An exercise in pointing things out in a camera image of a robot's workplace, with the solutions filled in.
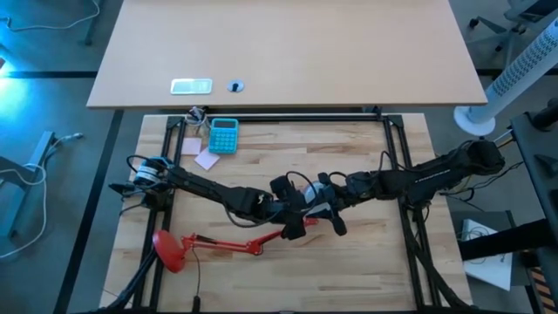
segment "small object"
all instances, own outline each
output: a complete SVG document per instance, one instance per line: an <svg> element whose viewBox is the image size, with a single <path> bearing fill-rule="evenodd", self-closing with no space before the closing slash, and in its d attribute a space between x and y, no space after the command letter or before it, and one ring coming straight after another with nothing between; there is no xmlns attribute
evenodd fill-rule
<svg viewBox="0 0 558 314"><path fill-rule="evenodd" d="M238 141L238 120L215 118L211 121L209 152L234 154Z"/></svg>
<svg viewBox="0 0 558 314"><path fill-rule="evenodd" d="M185 138L182 141L182 154L195 155L200 154L201 139L200 138Z"/></svg>
<svg viewBox="0 0 558 314"><path fill-rule="evenodd" d="M209 148L204 149L194 161L202 168L209 170L219 160L218 154L211 154Z"/></svg>
<svg viewBox="0 0 558 314"><path fill-rule="evenodd" d="M196 95L209 94L213 86L210 78L175 78L171 82L171 94Z"/></svg>
<svg viewBox="0 0 558 314"><path fill-rule="evenodd" d="M244 83L239 79L233 79L228 82L227 89L229 92L242 92Z"/></svg>

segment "pink sticky note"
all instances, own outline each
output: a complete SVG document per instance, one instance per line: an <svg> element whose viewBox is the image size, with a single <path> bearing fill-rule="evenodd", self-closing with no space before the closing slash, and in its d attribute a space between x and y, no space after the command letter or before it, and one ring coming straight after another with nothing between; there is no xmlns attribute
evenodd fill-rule
<svg viewBox="0 0 558 314"><path fill-rule="evenodd" d="M201 150L200 138L185 138L182 141L182 154L197 155Z"/></svg>
<svg viewBox="0 0 558 314"><path fill-rule="evenodd" d="M218 154L209 152L209 147L204 149L198 157L194 159L202 168L209 170L219 160Z"/></svg>

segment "wooden table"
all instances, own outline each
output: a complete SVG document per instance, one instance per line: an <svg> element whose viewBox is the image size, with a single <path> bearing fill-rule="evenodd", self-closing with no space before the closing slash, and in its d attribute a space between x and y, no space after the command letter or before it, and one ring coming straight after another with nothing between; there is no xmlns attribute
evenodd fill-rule
<svg viewBox="0 0 558 314"><path fill-rule="evenodd" d="M171 95L176 78L213 91ZM486 102L447 0L125 0L87 105Z"/></svg>
<svg viewBox="0 0 558 314"><path fill-rule="evenodd" d="M136 154L160 154L166 121L167 116L161 115L144 118ZM413 162L434 158L424 115L405 114L404 122ZM385 145L384 129L377 122L246 123L240 127L237 153L222 156L210 171L195 164L192 156L182 156L180 165L228 186L269 190L269 181L288 170L304 172L312 180L322 171L348 174L376 169ZM388 169L389 162L384 163ZM300 188L306 184L293 179ZM413 310L397 202L368 201L346 209L342 216L349 230L345 236L335 235L330 223L323 221L308 227L303 238L268 242L261 256L197 249L202 311ZM143 208L122 215L101 305L110 303L138 268L147 217ZM436 268L458 296L470 302L444 198L433 200L426 227ZM195 232L245 242L280 228L239 229L228 221L221 205L178 191L170 231L177 237ZM165 270L159 311L190 311L196 280L190 253L181 273ZM146 286L150 291L149 280ZM429 300L426 287L424 292Z"/></svg>

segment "cable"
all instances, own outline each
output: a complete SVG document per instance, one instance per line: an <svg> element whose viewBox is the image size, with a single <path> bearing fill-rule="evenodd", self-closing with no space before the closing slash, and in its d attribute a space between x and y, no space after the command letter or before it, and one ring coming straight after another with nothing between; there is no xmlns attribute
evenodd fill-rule
<svg viewBox="0 0 558 314"><path fill-rule="evenodd" d="M195 252L194 246L192 246L192 253L194 253L195 261L198 264L198 285L195 289L195 296L192 302L192 313L199 313L201 309L201 299L200 299L201 266L200 266L200 258L198 257L198 254Z"/></svg>
<svg viewBox="0 0 558 314"><path fill-rule="evenodd" d="M135 204L135 205L129 206L129 207L127 207L127 208L124 208L124 209L120 210L120 215L124 214L124 213L127 212L128 210L131 210L131 209L134 209L134 208L138 208L138 207L143 207L143 204L142 204L142 203L140 203L140 204Z"/></svg>
<svg viewBox="0 0 558 314"><path fill-rule="evenodd" d="M430 215L430 206L426 206L426 215L425 215L425 218L423 220L423 223L426 223L426 221L428 220L429 215ZM419 231L418 230L415 233L415 239L417 238L417 236L419 236Z"/></svg>
<svg viewBox="0 0 558 314"><path fill-rule="evenodd" d="M55 30L55 31L68 30L68 29L76 26L77 24L80 24L84 21L95 18L100 14L101 9L99 8L99 5L94 0L91 0L91 2L93 3L93 5L95 5L95 13L91 14L88 17L80 18L79 20L77 20L77 21L75 21L71 24L68 24L66 26L32 25L32 26L26 26L26 27L20 27L20 28L12 28L11 27L11 17L0 17L0 21L5 21L6 22L6 28L10 31L13 31L13 32L31 31L31 30Z"/></svg>
<svg viewBox="0 0 558 314"><path fill-rule="evenodd" d="M299 213L308 213L309 211L311 211L312 209L314 209L314 207L316 206L317 203L317 190L316 187L314 187L314 184L312 184L312 181L310 179L308 179L308 177L304 174L299 173L298 171L287 171L287 173L285 174L285 178L287 179L287 181L291 182L290 184L294 186L294 184L292 183L292 181L289 180L289 174L296 174L300 177L302 177L303 179L306 180L306 182L308 182L308 185L312 188L312 192L314 192L314 199L312 200L312 205L309 205L308 208L306 208L305 210L301 210Z"/></svg>
<svg viewBox="0 0 558 314"><path fill-rule="evenodd" d="M477 209L477 210L479 210L479 211L481 211L481 212L483 212L483 213L486 213L486 210L484 210L484 209L478 207L477 205L474 205L474 204L470 203L469 201L465 201L465 200L460 199L459 197L455 197L455 196L451 196L451 195L446 195L446 197L453 198L454 200L457 200L457 201L462 201L462 202L464 202L465 204L471 206L472 208L475 208L475 209Z"/></svg>
<svg viewBox="0 0 558 314"><path fill-rule="evenodd" d="M43 235L44 230L46 229L46 170L43 167L41 167L39 165L34 165L34 164L25 164L24 167L34 167L34 168L40 169L41 172L43 173L43 176L41 177L41 180L39 180L37 182L28 182L28 181L24 180L22 175L17 170L14 170L14 169L8 169L8 170L0 171L0 174L12 171L12 172L15 172L17 174L17 176L21 179L21 181L25 182L25 184L33 186L33 185L43 183L43 225L41 226L41 230L38 232L38 234L31 241L27 242L27 244L25 244L25 245L23 245L23 246L21 246L17 249L12 250L9 253L0 255L0 259L6 258L8 256L12 256L12 255L16 254L17 252L20 252L23 249L28 248L30 245L35 243Z"/></svg>
<svg viewBox="0 0 558 314"><path fill-rule="evenodd" d="M52 144L52 146L49 148L49 150L46 152L46 156L43 159L43 163L41 166L39 165L35 165L35 164L25 164L24 167L34 167L35 169L39 169L41 170L41 173L43 174L41 176L41 179L36 181L36 182L29 182L26 179L24 179L24 177L16 170L16 169L6 169L6 170L2 170L0 171L0 174L4 174L4 173L8 173L8 172L14 172L16 173L16 175L19 177L19 179L24 182L27 185L30 186L35 186L37 184L41 184L43 183L43 225L41 226L41 230L38 232L38 234L29 242L27 242L25 245L12 250L11 252L8 252L6 254L0 255L0 259L6 258L8 256L12 256L14 254L16 254L17 252L20 252L26 248L28 248L29 246L31 246L33 243L35 243L44 233L44 231L46 230L46 223L47 223L47 216L46 216L46 161L48 160L48 158L50 156L52 156L52 154L54 154L54 151L56 150L56 147L65 141L68 140L72 140L72 139L81 139L83 137L82 133L75 133L72 135L66 135L61 137L60 139L58 139L57 141L54 142L54 144Z"/></svg>
<svg viewBox="0 0 558 314"><path fill-rule="evenodd" d="M457 192L440 193L440 195L449 196L449 195L459 195L459 194L462 194L462 193L465 193L465 192L471 192L471 195L470 195L467 199L465 199L465 200L460 199L461 201L470 201L470 200L473 198L473 196L474 196L475 190L488 187L489 185L491 185L492 183L494 183L496 180L498 180L499 178L501 178L501 177L503 177L504 175L506 175L508 172L517 169L517 168L518 168L519 166L521 166L523 163L524 163L523 161L514 163L512 166L510 166L510 167L508 167L506 170L504 170L501 174L497 174L497 175L491 176L491 177L488 178L487 180L485 180L485 181L483 181L483 182L476 183L476 184L472 185L472 186L469 187L469 188L462 188L461 190L459 190L459 191L457 191Z"/></svg>
<svg viewBox="0 0 558 314"><path fill-rule="evenodd" d="M152 161L152 160L163 161L165 163L165 166L163 166L163 165L161 165L161 166L163 166L167 171L171 167L171 165L168 163L168 161L166 161L164 158L161 158L161 157L147 158L146 156L133 154L133 155L129 155L128 157L126 157L126 164L134 171L134 173L138 173L138 170L135 167L133 167L132 162L130 161L132 158L140 158L142 160L147 160L147 161Z"/></svg>
<svg viewBox="0 0 558 314"><path fill-rule="evenodd" d="M517 169L519 166L521 166L522 164L524 164L525 162L520 161L520 162L516 162L514 163L512 166L508 167L503 173L501 174L497 174L495 176L492 176L490 178L488 178L487 180L481 182L481 183L477 183L475 185L473 185L470 188L473 189L479 189L479 188L486 188L489 185L491 185L494 181L498 180L499 178L503 177L504 175L506 175L508 172Z"/></svg>

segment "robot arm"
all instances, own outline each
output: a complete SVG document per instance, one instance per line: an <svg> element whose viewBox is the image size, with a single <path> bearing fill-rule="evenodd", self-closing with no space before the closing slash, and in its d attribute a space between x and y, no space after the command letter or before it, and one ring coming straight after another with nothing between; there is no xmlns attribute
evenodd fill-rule
<svg viewBox="0 0 558 314"><path fill-rule="evenodd" d="M384 155L387 152L382 152L381 160ZM382 170L380 166L377 171L354 174L320 173L319 184L308 187L312 189L311 200L289 181L289 173L270 182L275 197L257 188L225 187L178 166L167 167L163 181L168 188L219 202L229 213L257 225L284 224L282 237L293 240L306 235L305 216L330 220L336 233L342 236L346 227L339 212L345 208L371 199L403 197L407 207L419 210L428 205L437 191L452 188L472 174L497 174L503 167L504 159L493 142L470 140L448 154L411 168ZM344 176L345 185L333 183L330 179L333 174Z"/></svg>

